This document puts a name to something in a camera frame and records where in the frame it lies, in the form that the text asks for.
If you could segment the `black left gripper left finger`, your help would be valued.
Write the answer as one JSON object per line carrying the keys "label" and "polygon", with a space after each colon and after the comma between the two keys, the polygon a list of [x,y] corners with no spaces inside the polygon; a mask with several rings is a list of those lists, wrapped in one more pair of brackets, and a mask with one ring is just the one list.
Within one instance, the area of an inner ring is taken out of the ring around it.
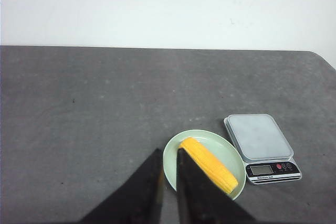
{"label": "black left gripper left finger", "polygon": [[163,152],[152,154],[80,223],[159,223],[163,203]]}

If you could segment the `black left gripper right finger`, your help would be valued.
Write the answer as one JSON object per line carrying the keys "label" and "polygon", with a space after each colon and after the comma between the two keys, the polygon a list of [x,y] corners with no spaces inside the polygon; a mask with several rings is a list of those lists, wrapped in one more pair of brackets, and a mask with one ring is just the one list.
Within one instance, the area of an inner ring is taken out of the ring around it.
{"label": "black left gripper right finger", "polygon": [[180,223],[256,223],[256,219],[221,191],[180,148],[176,195]]}

